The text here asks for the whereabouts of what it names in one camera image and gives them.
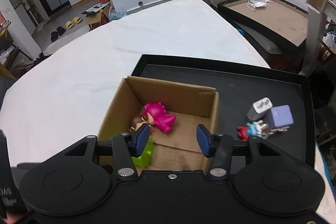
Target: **white desk leg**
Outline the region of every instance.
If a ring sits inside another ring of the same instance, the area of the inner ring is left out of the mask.
[[[306,39],[306,49],[303,59],[302,71],[300,74],[309,76],[316,69],[316,59],[319,54],[320,41],[323,38],[327,16],[318,14],[313,9],[308,8],[308,31]]]

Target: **blue gripper pad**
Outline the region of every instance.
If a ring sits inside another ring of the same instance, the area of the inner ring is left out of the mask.
[[[199,148],[202,150],[203,155],[205,157],[209,157],[210,156],[209,138],[207,133],[202,129],[201,125],[198,125],[196,128],[196,138]]]
[[[149,139],[149,125],[147,124],[144,129],[140,127],[137,131],[136,143],[135,143],[135,157],[140,157],[142,155],[145,146]]]

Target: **white tablecloth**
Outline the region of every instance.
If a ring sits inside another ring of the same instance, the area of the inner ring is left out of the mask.
[[[98,134],[120,80],[132,73],[142,54],[268,67],[201,0],[173,0],[110,22],[65,45],[8,90],[0,128],[7,136],[11,165],[44,161],[84,136]],[[320,167],[316,169],[324,174]],[[335,201],[326,186],[319,213],[336,222]]]

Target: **silver bolt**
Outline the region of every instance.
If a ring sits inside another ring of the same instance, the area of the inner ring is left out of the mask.
[[[175,174],[169,174],[168,178],[169,179],[177,179],[177,175],[175,175]]]
[[[121,168],[118,170],[118,174],[123,177],[129,177],[134,174],[134,170],[132,168]]]
[[[223,168],[214,168],[210,170],[210,174],[214,177],[222,177],[226,175],[226,170]]]

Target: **floor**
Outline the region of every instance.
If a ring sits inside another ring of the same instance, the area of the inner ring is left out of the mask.
[[[38,31],[36,35],[34,35],[34,40],[39,45],[42,52],[44,52],[45,49],[51,44],[50,40],[51,33],[53,31],[56,31],[58,26],[64,27],[65,23],[68,20],[71,21],[75,16],[83,18],[83,21],[81,23],[77,25],[75,24],[74,27],[72,27],[70,30],[66,30],[66,32],[61,37],[64,37],[84,27],[86,25],[85,15],[82,15],[82,12],[96,5],[97,3],[99,3],[98,0],[90,0],[83,4],[76,5],[74,9],[71,8],[70,11],[66,12],[65,14],[61,15],[60,17],[56,18],[53,21],[48,22],[45,26],[43,26],[43,28],[40,31]]]

